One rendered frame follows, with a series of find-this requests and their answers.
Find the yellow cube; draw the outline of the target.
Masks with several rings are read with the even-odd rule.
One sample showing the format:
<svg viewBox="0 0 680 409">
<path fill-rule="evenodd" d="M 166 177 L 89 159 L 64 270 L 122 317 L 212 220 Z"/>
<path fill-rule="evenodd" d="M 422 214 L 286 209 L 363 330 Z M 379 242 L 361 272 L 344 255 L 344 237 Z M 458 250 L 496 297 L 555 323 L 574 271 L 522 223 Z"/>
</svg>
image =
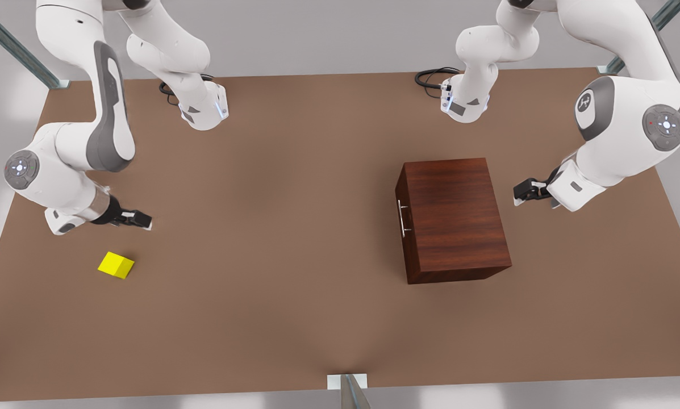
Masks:
<svg viewBox="0 0 680 409">
<path fill-rule="evenodd" d="M 129 275 L 133 265 L 133 260 L 120 256 L 116 253 L 108 252 L 103 257 L 100 265 L 98 266 L 98 271 L 118 277 L 120 279 L 125 279 L 127 278 L 127 275 Z"/>
</svg>

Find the dark wooden cabinet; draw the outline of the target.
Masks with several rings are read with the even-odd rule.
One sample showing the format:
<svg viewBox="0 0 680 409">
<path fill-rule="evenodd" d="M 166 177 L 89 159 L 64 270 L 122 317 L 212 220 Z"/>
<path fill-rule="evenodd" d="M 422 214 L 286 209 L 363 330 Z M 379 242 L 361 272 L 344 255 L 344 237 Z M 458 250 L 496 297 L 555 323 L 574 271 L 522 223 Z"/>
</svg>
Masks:
<svg viewBox="0 0 680 409">
<path fill-rule="evenodd" d="M 410 285 L 486 279 L 512 265 L 485 158 L 404 165 Z"/>
</svg>

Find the silver frame post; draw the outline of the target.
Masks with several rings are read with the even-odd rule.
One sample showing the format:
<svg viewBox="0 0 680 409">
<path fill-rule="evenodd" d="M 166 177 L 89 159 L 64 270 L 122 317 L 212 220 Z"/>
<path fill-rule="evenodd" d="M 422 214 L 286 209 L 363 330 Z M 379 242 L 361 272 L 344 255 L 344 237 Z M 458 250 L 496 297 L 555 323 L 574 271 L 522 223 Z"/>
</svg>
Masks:
<svg viewBox="0 0 680 409">
<path fill-rule="evenodd" d="M 38 78 L 50 90 L 64 90 L 69 87 L 69 80 L 60 80 L 33 53 L 0 23 L 0 46 L 20 62 L 34 77 Z"/>
<path fill-rule="evenodd" d="M 327 389 L 340 391 L 341 409 L 371 409 L 365 396 L 368 388 L 368 375 L 361 374 L 329 374 Z"/>
<path fill-rule="evenodd" d="M 594 13 L 602 18 L 594 32 L 594 43 L 614 53 L 615 58 L 598 66 L 598 73 L 618 75 L 625 68 L 632 78 L 679 77 L 660 36 L 660 31 L 679 13 L 680 0 L 665 0 L 652 16 L 645 13 L 638 0 L 602 0 Z"/>
</svg>

